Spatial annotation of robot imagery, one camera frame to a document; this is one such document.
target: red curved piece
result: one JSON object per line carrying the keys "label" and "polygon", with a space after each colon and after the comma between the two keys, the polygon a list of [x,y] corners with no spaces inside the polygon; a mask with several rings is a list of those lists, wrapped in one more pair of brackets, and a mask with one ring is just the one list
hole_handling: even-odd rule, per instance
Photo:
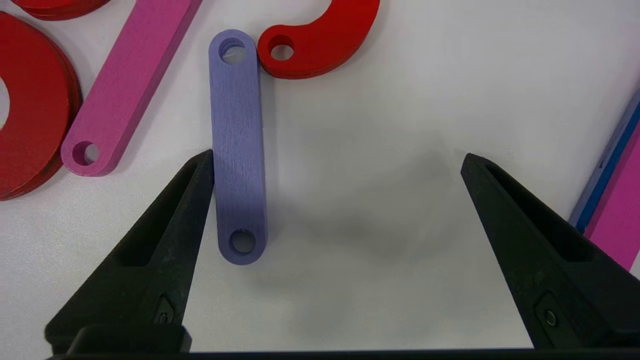
{"label": "red curved piece", "polygon": [[[360,47],[376,19],[380,0],[333,0],[327,11],[307,25],[275,25],[258,41],[258,56],[266,72],[276,78],[305,79],[329,72]],[[284,61],[271,56],[278,45],[293,55]]]}
{"label": "red curved piece", "polygon": [[11,0],[39,20],[67,20],[80,17],[109,0]]}
{"label": "red curved piece", "polygon": [[82,101],[76,73],[51,39],[0,12],[0,78],[9,116],[0,131],[0,200],[34,190],[62,166],[59,149]]}

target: red ring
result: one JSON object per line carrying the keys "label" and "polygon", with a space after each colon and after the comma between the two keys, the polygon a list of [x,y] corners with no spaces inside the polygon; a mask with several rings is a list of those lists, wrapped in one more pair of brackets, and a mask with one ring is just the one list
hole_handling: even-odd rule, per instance
{"label": "red ring", "polygon": [[109,0],[11,0],[39,20],[67,20],[80,17]]}
{"label": "red ring", "polygon": [[60,144],[81,98],[76,74],[52,40],[0,12],[0,77],[10,107],[0,131],[0,200],[27,193],[60,168]]}

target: purple wooden piece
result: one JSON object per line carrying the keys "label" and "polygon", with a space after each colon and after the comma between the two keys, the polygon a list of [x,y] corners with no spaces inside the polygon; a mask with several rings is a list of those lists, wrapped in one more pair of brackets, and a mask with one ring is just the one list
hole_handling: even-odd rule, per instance
{"label": "purple wooden piece", "polygon": [[[238,47],[246,50],[244,59],[225,62],[225,53]],[[225,30],[213,38],[209,82],[218,247],[229,262],[247,265],[258,260],[267,245],[260,74],[251,37]],[[234,246],[232,237],[238,234],[253,235],[253,250]]]}

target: white table surface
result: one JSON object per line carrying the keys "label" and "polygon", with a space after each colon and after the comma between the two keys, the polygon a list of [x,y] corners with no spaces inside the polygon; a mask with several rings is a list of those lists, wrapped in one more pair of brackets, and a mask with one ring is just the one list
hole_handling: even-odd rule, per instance
{"label": "white table surface", "polygon": [[[328,4],[205,0],[113,173],[63,168],[0,203],[3,357],[50,354],[45,324],[211,146],[213,36],[257,41]],[[0,3],[64,49],[85,95],[132,6],[44,22]],[[387,0],[337,70],[263,74],[269,244],[252,265],[227,263],[211,206],[184,318],[192,350],[530,347],[462,159],[490,158],[568,217],[639,84],[639,39],[639,1]]]}

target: pink block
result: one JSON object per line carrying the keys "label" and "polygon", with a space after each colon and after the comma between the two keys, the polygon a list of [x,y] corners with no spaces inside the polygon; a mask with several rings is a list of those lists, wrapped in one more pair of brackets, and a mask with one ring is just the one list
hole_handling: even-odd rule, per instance
{"label": "pink block", "polygon": [[640,126],[614,171],[584,233],[623,268],[640,251]]}
{"label": "pink block", "polygon": [[[69,170],[103,176],[118,165],[201,2],[136,2],[62,143]],[[84,152],[91,144],[99,155],[88,163]]]}

